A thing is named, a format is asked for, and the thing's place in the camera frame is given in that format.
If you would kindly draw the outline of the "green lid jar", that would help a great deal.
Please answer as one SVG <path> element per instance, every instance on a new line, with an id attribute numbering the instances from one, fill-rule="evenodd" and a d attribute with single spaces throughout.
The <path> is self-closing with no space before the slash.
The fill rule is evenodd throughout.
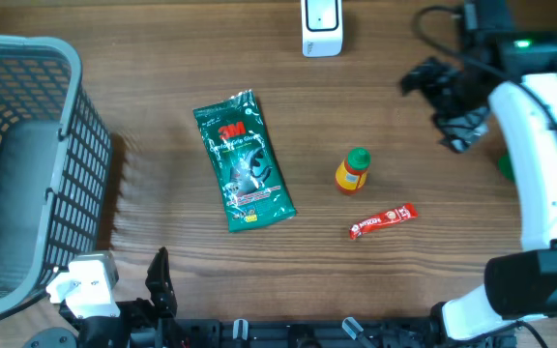
<path id="1" fill-rule="evenodd" d="M 514 173 L 513 173 L 513 165 L 510 158 L 510 155 L 506 153 L 497 161 L 497 168 L 499 169 L 500 173 L 509 181 L 515 182 Z"/>

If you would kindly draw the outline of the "red coffee stick sachet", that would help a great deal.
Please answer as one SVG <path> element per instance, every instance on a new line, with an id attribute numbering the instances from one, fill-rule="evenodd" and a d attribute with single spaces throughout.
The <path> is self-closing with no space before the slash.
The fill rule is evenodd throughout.
<path id="1" fill-rule="evenodd" d="M 406 203 L 353 224 L 349 230 L 349 237 L 351 240 L 356 240 L 365 234 L 417 218 L 418 216 L 419 213 L 415 207 L 411 203 Z"/>

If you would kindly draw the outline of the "green 3M gloves packet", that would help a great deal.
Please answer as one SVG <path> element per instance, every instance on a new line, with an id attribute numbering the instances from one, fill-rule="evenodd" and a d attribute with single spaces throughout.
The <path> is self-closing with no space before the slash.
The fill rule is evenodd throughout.
<path id="1" fill-rule="evenodd" d="M 193 116 L 217 177 L 229 232 L 297 215 L 251 90 L 196 108 Z"/>

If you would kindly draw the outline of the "red sauce bottle green cap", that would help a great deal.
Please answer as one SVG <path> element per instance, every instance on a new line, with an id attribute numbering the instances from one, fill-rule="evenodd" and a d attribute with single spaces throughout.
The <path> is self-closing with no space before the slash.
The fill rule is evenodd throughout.
<path id="1" fill-rule="evenodd" d="M 371 162 L 367 149 L 357 147 L 352 149 L 335 174 L 337 188 L 345 194 L 354 194 L 366 183 L 366 177 Z"/>

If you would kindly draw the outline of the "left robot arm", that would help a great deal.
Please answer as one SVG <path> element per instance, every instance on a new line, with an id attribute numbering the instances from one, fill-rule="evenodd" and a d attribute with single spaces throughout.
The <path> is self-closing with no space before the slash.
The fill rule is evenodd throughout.
<path id="1" fill-rule="evenodd" d="M 47 286 L 52 303 L 73 331 L 62 327 L 36 333 L 24 344 L 44 347 L 188 347 L 190 340 L 176 323 L 177 301 L 169 273 L 168 251 L 154 256 L 145 285 L 148 300 L 117 302 L 119 279 L 109 251 L 76 256 L 68 269 Z"/>

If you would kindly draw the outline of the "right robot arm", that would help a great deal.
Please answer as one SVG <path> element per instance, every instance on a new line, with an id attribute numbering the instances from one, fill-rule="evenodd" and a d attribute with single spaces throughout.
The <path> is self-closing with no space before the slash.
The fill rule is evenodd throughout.
<path id="1" fill-rule="evenodd" d="M 517 29 L 503 1 L 466 1 L 452 16 L 458 46 L 439 46 L 451 62 L 427 59 L 400 89 L 422 93 L 457 153 L 496 118 L 519 195 L 521 252 L 489 260 L 482 285 L 432 309 L 431 347 L 474 345 L 557 317 L 557 34 Z"/>

